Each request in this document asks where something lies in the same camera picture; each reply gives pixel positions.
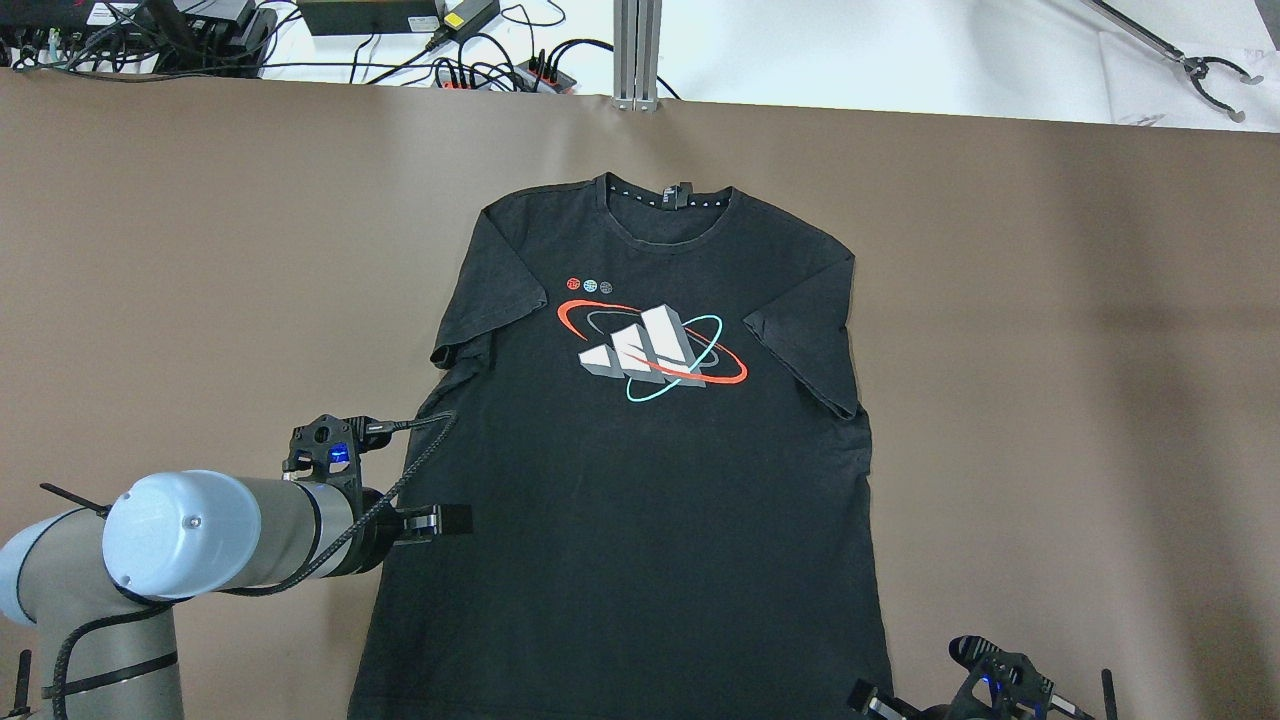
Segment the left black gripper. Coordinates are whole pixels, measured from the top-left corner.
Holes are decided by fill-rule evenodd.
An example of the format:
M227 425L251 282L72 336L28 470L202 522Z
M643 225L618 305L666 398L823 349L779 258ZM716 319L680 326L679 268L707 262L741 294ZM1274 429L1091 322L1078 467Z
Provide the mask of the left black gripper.
M388 506L376 511L358 533L355 561L357 566L376 566L397 544L421 544L438 536L472 533L474 511L470 505Z

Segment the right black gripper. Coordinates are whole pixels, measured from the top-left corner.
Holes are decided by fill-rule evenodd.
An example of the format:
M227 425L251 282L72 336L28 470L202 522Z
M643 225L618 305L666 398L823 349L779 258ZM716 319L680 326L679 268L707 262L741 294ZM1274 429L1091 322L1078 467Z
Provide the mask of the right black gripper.
M855 683L846 705L860 719L946 719L951 711L947 703L918 708L868 680Z

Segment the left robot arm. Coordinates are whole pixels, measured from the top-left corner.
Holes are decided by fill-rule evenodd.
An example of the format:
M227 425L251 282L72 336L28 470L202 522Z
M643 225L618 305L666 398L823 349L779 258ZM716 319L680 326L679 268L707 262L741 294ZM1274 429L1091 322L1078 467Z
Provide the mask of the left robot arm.
M472 528L466 505L210 470L145 477L108 506L76 498L3 547L3 615L37 632L41 662L41 706L24 652L9 717L180 719L179 602L364 573L396 544Z

